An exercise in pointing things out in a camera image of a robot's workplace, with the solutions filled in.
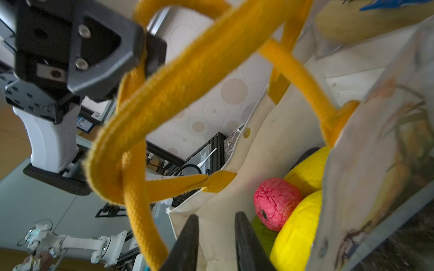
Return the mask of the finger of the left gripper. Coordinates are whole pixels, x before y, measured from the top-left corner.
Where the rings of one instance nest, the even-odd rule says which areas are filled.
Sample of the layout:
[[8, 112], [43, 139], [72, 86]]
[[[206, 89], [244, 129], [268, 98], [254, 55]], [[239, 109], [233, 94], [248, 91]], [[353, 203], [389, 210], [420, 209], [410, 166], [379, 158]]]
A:
[[142, 26], [96, 1], [76, 1], [66, 85], [76, 96], [103, 99], [139, 64]]
[[160, 37], [146, 35], [145, 77], [149, 78], [166, 63], [167, 43]]

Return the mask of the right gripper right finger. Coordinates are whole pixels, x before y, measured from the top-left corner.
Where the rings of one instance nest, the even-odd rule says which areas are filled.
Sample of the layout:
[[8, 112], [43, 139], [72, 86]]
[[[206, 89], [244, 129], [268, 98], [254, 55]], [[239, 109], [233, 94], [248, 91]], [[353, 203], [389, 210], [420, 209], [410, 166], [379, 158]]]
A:
[[244, 212], [236, 213], [235, 238], [239, 271], [276, 271]]

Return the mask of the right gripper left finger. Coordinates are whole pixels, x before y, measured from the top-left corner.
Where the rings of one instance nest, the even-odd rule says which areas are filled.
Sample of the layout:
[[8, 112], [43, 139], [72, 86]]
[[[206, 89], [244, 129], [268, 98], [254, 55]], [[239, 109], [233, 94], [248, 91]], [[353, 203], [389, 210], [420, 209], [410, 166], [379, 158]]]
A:
[[199, 227], [198, 217], [190, 215], [160, 271], [197, 270]]

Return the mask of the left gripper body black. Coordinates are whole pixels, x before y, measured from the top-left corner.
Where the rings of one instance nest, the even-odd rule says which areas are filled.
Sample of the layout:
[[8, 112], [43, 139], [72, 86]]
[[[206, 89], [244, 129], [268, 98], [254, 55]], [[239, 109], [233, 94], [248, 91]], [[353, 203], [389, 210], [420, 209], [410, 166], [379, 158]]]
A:
[[66, 86], [70, 23], [31, 6], [1, 1], [1, 42], [14, 57], [1, 64], [1, 92], [10, 106], [60, 124], [81, 99]]

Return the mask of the yellow mango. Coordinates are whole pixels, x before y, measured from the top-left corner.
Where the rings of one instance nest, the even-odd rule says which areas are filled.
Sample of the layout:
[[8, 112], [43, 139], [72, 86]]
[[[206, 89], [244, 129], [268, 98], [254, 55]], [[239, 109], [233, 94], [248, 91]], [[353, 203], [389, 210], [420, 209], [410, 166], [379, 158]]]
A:
[[273, 245], [270, 260], [277, 271], [303, 271], [310, 257], [322, 208], [322, 191], [303, 199]]
[[331, 148], [312, 148], [305, 152], [284, 177], [284, 180], [295, 186], [303, 198], [322, 189], [326, 161]]

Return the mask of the pink dragon fruit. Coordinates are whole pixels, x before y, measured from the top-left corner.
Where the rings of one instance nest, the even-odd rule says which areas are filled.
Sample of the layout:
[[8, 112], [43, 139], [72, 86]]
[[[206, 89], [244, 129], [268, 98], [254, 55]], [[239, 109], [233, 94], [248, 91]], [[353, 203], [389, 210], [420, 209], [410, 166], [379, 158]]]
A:
[[263, 181], [253, 196], [255, 211], [266, 228], [281, 231], [302, 201], [300, 190], [281, 178]]

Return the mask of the green cabbage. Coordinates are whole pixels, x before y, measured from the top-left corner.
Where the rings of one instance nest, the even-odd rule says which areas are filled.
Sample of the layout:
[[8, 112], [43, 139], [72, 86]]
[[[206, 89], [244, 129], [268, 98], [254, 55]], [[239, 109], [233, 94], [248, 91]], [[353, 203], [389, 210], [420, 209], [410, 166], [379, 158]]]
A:
[[270, 257], [275, 239], [279, 233], [268, 229], [258, 216], [255, 216], [250, 223], [265, 254]]

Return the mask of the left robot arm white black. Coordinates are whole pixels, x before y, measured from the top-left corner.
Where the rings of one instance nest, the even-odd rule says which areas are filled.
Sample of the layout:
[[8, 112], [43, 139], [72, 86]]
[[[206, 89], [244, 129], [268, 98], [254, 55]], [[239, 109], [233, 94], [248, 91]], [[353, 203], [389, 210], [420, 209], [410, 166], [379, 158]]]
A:
[[167, 44], [97, 1], [2, 1], [1, 37], [15, 58], [1, 68], [1, 93], [31, 143], [27, 176], [75, 195], [91, 190], [76, 142], [84, 98], [116, 95], [123, 75], [165, 63]]

